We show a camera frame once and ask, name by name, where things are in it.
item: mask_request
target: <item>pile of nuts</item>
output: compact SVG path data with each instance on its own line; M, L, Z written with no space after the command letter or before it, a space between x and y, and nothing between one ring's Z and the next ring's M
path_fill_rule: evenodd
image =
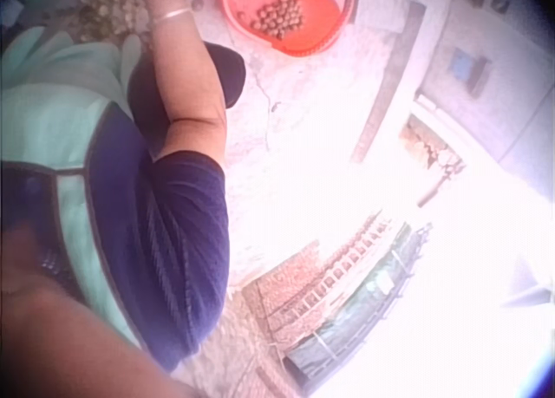
M258 20L251 27L268 36L283 40L291 31L303 27L303 7L299 0L276 0L258 10Z
M143 0L81 0L78 13L81 42L110 39L119 43L129 34L147 39L149 16Z

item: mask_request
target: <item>red bowl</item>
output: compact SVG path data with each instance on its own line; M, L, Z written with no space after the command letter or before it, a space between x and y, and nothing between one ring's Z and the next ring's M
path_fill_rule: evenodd
M243 34L270 44L274 49L297 57L312 55L327 49L349 20L354 0L345 0L340 10L336 0L299 0L303 6L304 25L285 35L283 40L253 29L257 13L264 5L276 0L221 0L229 24Z

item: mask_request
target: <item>green fabric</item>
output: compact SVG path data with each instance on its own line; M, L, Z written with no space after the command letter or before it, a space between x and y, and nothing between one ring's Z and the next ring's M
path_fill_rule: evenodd
M3 91L2 160L55 170L83 167L108 103L71 86L29 84Z
M140 347L102 269L88 216L84 178L81 175L59 176L57 187L63 240L88 305L129 342Z
M127 85L140 41L131 36L119 51L106 43L75 45L64 32L41 43L43 32L25 31L2 56L2 161L82 168L108 104L131 117ZM140 347L102 268L84 177L59 175L56 185L63 241L88 305Z
M133 117L127 85L140 59L138 36L129 36L121 51L105 42L73 44L66 32L58 32L36 47L43 32L43 27L29 29L6 49L2 56L4 90L23 84L73 86L116 102Z

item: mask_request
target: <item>small round nut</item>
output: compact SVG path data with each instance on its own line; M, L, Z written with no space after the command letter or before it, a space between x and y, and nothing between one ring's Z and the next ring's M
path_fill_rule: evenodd
M203 0L192 0L191 9L195 12L201 11L205 7L205 1Z

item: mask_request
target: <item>bracelet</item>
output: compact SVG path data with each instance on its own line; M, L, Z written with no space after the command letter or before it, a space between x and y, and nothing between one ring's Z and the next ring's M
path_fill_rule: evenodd
M181 14L185 14L186 12L191 12L191 8L187 6L186 8L181 8L180 10L173 10L172 12L168 12L167 14L162 15L158 18L153 18L152 22L150 22L150 26L154 27L155 25L157 25L158 23L161 23L166 19L173 18Z

